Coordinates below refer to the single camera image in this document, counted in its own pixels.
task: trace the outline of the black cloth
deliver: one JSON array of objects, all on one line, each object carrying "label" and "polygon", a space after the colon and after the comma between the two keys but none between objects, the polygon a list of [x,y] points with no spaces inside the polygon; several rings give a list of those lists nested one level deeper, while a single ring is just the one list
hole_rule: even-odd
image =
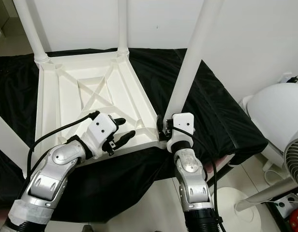
[{"label": "black cloth", "polygon": [[[75,50],[48,53],[50,57],[108,50]],[[157,114],[164,115],[186,49],[130,49],[130,62]],[[0,115],[19,137],[34,142],[38,68],[33,54],[0,57]],[[205,146],[194,144],[202,162],[209,155],[236,155],[240,164],[267,145],[257,127],[241,110],[210,68],[201,62],[183,112],[194,114],[195,136]],[[0,152],[0,167],[21,175]],[[19,184],[8,181],[0,168],[0,208],[10,206]],[[63,221],[107,221],[137,203],[151,184],[174,176],[173,156],[156,147],[80,167],[69,176],[67,188],[52,219]],[[23,181],[18,177],[17,183]]]}]

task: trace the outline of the floor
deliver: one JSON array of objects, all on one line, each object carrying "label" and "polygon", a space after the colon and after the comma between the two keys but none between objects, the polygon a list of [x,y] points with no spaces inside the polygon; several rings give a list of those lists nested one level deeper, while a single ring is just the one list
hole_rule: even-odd
[{"label": "floor", "polygon": [[[12,18],[2,30],[5,38],[0,42],[0,56],[32,53],[19,19]],[[269,187],[262,171],[265,161],[260,154],[251,157],[219,180],[218,188],[234,187],[250,196]],[[88,223],[97,232],[185,232],[187,230],[178,189],[179,184],[175,178],[156,181],[136,205],[112,218],[107,224]],[[262,204],[257,208],[261,216],[262,232],[278,232],[279,229],[267,208]],[[46,232],[80,232],[88,223],[51,221]]]}]

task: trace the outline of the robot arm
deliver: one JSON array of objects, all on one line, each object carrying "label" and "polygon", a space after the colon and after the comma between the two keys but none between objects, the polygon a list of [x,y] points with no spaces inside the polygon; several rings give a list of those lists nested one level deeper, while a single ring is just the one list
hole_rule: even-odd
[{"label": "robot arm", "polygon": [[124,118],[113,119],[99,113],[82,138],[73,136],[67,144],[53,147],[45,157],[45,164],[38,170],[19,200],[15,200],[1,232],[43,232],[67,185],[67,177],[77,164],[104,152],[125,145],[134,137],[131,131],[114,142],[114,133]]},{"label": "robot arm", "polygon": [[175,127],[193,134],[194,116],[190,113],[174,114],[172,120],[167,121],[167,127],[166,136],[171,136],[167,142],[167,149],[174,154],[175,173],[179,181],[186,226],[191,232],[219,232],[203,165],[191,149],[193,140],[190,136],[172,129]]}]

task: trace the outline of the red object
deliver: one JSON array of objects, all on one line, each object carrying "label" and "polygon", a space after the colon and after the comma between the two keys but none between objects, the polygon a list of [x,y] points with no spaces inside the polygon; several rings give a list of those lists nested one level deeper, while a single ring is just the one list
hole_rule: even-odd
[{"label": "red object", "polygon": [[289,223],[290,223],[292,231],[298,232],[298,209],[294,210],[290,214]]}]

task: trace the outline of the electrical outlet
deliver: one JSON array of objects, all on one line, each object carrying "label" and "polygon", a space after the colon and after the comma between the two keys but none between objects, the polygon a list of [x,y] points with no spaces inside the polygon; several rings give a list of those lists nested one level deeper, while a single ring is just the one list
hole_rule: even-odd
[{"label": "electrical outlet", "polygon": [[285,83],[287,82],[291,77],[293,77],[293,74],[291,71],[286,71],[281,75],[281,78],[277,81],[277,83]]}]

